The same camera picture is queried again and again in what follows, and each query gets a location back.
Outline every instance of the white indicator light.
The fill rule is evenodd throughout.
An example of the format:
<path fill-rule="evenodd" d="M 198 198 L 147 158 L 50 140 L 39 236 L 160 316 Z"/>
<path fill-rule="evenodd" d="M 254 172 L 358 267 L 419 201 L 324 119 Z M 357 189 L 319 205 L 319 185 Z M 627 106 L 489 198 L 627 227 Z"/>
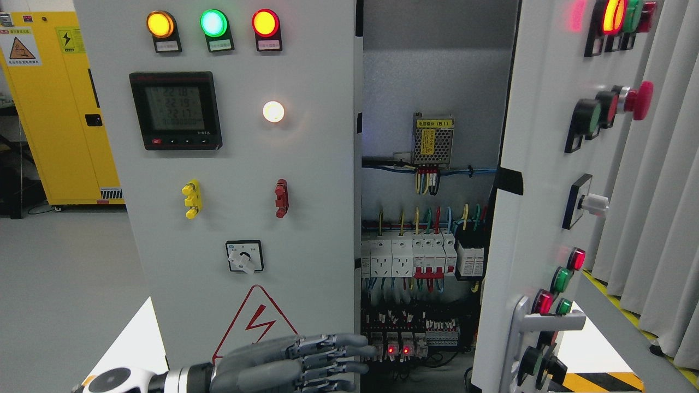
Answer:
<path fill-rule="evenodd" d="M 269 101 L 262 108 L 262 115 L 269 122 L 278 123 L 284 118 L 284 106 L 276 101 Z"/>

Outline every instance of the yellow indicator light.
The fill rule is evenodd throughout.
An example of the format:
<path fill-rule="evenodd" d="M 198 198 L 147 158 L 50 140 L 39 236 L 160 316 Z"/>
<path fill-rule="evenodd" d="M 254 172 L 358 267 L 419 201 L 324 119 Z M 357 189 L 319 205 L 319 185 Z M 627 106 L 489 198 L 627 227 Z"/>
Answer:
<path fill-rule="evenodd" d="M 252 28 L 260 36 L 271 37 L 279 30 L 279 17 L 272 10 L 259 10 L 252 16 Z"/>
<path fill-rule="evenodd" d="M 276 101 L 269 101 L 264 104 L 262 115 L 267 121 L 278 123 L 284 118 L 284 106 Z"/>
<path fill-rule="evenodd" d="M 145 21 L 155 38 L 168 38 L 175 31 L 175 20 L 165 11 L 153 11 Z"/>

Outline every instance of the digital power meter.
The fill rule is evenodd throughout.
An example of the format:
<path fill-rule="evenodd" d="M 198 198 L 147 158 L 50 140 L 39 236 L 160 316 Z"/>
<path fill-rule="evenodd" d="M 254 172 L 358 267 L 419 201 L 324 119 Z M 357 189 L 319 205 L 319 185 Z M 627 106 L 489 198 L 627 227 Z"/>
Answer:
<path fill-rule="evenodd" d="M 146 150 L 217 150 L 223 145 L 213 74 L 129 75 Z"/>

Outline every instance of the red lightning bolt symbol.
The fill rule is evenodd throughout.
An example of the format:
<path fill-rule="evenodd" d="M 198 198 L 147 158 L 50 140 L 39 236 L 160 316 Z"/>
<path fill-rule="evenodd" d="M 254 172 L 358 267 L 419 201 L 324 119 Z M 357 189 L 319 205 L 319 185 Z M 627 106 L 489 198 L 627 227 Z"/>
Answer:
<path fill-rule="evenodd" d="M 251 329 L 255 329 L 255 328 L 260 327 L 260 326 L 267 326 L 267 329 L 265 329 L 262 332 L 262 334 L 260 334 L 260 337 L 257 339 L 257 341 L 255 341 L 255 343 L 258 343 L 262 339 L 262 337 L 265 334 L 267 334 L 269 329 L 272 329 L 272 325 L 274 325 L 277 322 L 277 320 L 273 320 L 270 322 L 254 324 L 255 321 L 257 321 L 257 318 L 259 318 L 259 316 L 262 315 L 265 308 L 267 308 L 267 306 L 265 306 L 264 304 L 260 304 L 260 307 L 258 307 L 257 311 L 255 311 L 255 315 L 252 316 L 252 319 L 250 319 L 250 322 L 247 323 L 247 327 L 245 328 L 245 330 L 251 330 Z"/>

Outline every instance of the yellow terminal connector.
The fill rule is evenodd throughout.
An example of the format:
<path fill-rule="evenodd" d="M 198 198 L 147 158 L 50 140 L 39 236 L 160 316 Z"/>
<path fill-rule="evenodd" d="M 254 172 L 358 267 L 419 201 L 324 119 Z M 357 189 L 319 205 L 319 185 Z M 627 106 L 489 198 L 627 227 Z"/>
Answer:
<path fill-rule="evenodd" d="M 197 179 L 191 179 L 183 188 L 182 194 L 186 195 L 185 206 L 188 207 L 185 216 L 192 220 L 199 214 L 201 210 L 201 193 L 199 188 L 199 181 Z"/>

